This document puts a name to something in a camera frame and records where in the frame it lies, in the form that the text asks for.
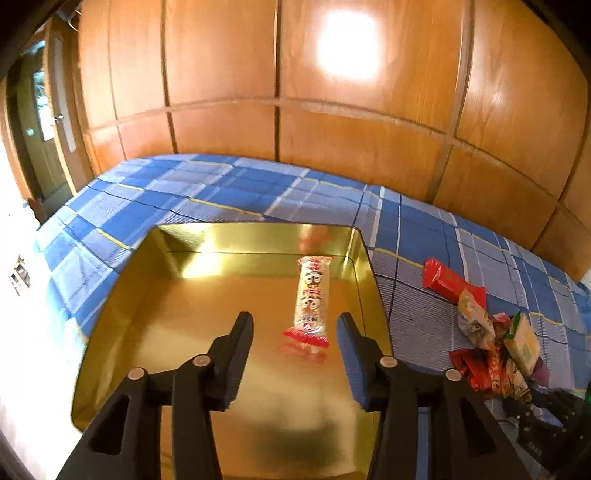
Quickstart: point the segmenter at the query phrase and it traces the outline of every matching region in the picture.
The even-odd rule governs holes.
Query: wooden wall panel
[[[166,113],[121,123],[119,132],[127,158],[174,153]]]
[[[586,109],[587,82],[550,27],[519,0],[476,0],[459,138],[559,197]]]
[[[464,0],[284,0],[281,94],[445,130]]]
[[[579,281],[591,265],[591,233],[556,209],[533,252]]]
[[[80,17],[80,76],[91,128],[115,120],[109,68],[109,10],[112,0],[84,0]]]
[[[555,201],[500,162],[454,148],[433,204],[531,248]]]
[[[587,134],[578,165],[562,202],[591,231],[591,134]]]
[[[244,155],[273,160],[275,109],[232,103],[173,113],[179,153]]]
[[[90,137],[101,173],[110,170],[125,160],[117,125],[94,130]]]
[[[167,0],[170,103],[273,96],[275,0]]]
[[[119,118],[162,108],[162,0],[113,0],[111,75]]]
[[[281,161],[424,200],[441,141],[413,129],[297,107],[281,109]]]

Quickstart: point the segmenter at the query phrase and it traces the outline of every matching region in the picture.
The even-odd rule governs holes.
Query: bed
[[[455,327],[456,306],[421,286],[423,263],[435,257],[485,286],[491,313],[529,312],[552,387],[582,393],[591,377],[589,291],[519,245],[382,186],[269,161],[195,154],[121,163],[38,231],[27,258],[32,290],[46,306],[43,322],[70,381],[111,287],[152,226],[234,221],[359,228],[394,352],[411,364],[441,371],[451,366],[448,351],[470,346]],[[504,421],[500,404],[488,401],[488,407],[514,438],[517,430]],[[519,453],[537,476],[539,465]]]

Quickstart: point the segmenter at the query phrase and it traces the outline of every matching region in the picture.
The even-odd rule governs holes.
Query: snack wrapper
[[[525,313],[513,317],[505,335],[505,346],[525,377],[530,377],[540,356],[540,344]]]
[[[332,257],[302,257],[295,302],[294,325],[283,335],[308,345],[327,348],[326,317],[329,306],[330,262]]]
[[[501,348],[502,343],[493,342],[491,349],[486,351],[486,366],[488,367],[488,373],[491,377],[491,389],[495,395],[502,395],[503,390],[501,387]]]
[[[486,308],[486,290],[475,287],[434,258],[427,258],[423,268],[423,288],[430,288],[442,297],[457,303],[464,290],[474,296],[477,304]]]
[[[472,293],[464,290],[457,304],[457,325],[476,348],[490,350],[495,341],[491,319]]]
[[[482,358],[482,352],[476,349],[453,350],[449,352],[453,366],[458,370],[475,392],[491,389],[491,378]]]

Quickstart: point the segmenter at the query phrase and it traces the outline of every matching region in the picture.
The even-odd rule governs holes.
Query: food packaging
[[[516,398],[524,403],[531,403],[530,388],[512,358],[507,358],[504,370],[509,382],[509,391],[504,393],[504,396]]]
[[[476,349],[453,350],[449,358],[475,392],[491,389],[491,378],[482,352]]]
[[[531,380],[542,387],[550,387],[550,370],[548,370],[548,367],[540,356],[535,363],[534,372],[531,374]]]
[[[495,329],[485,309],[467,289],[457,304],[457,325],[476,348],[490,350],[495,341]]]
[[[503,344],[493,342],[491,349],[486,351],[486,366],[491,378],[491,389],[495,395],[502,395],[501,369],[503,367],[501,358],[501,348]]]
[[[475,287],[435,258],[428,258],[423,268],[423,288],[430,288],[442,297],[457,303],[460,294],[468,290],[483,309],[486,308],[486,290]]]
[[[301,343],[327,348],[326,317],[329,306],[332,257],[302,257],[293,327],[283,332]]]
[[[540,344],[525,313],[513,317],[505,346],[523,376],[530,377],[540,356]]]

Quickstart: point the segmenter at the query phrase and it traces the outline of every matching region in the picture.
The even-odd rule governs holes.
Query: red snack package
[[[478,349],[454,350],[449,352],[453,366],[466,377],[475,392],[491,389],[491,377]]]
[[[470,285],[435,258],[428,258],[425,262],[423,288],[430,288],[454,303],[457,303],[460,294],[465,289],[472,293],[478,305],[484,309],[486,308],[486,290],[484,287]]]
[[[502,343],[494,342],[490,350],[486,350],[486,366],[491,378],[492,392],[496,395],[502,395],[503,389],[501,387],[501,347]]]
[[[492,316],[492,326],[495,329],[495,338],[502,339],[511,328],[513,321],[506,313],[495,313]]]
[[[294,325],[283,335],[301,343],[327,348],[326,317],[329,306],[330,262],[332,257],[302,257],[295,302]]]

